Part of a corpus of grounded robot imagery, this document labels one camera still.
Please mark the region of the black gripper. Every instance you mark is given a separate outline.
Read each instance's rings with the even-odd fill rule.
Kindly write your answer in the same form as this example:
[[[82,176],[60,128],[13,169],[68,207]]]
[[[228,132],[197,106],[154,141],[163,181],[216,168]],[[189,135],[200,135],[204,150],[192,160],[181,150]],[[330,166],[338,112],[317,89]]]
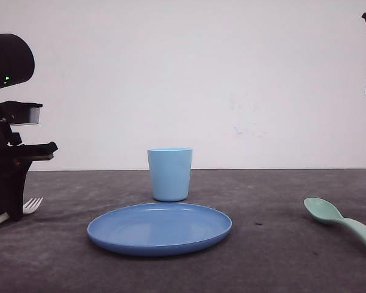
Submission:
[[[49,161],[58,150],[55,142],[25,145],[20,133],[0,121],[0,215],[7,213],[14,221],[23,217],[23,194],[32,161]]]

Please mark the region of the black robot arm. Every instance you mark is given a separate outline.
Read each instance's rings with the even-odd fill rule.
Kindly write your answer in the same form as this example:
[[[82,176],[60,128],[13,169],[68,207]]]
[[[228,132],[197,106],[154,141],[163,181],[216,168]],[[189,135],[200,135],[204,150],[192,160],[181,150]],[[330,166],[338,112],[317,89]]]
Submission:
[[[28,44],[14,34],[0,33],[0,89],[28,81],[35,69]],[[0,215],[19,221],[27,172],[34,161],[49,161],[58,147],[55,142],[25,145],[13,125],[37,124],[42,104],[0,102]]]

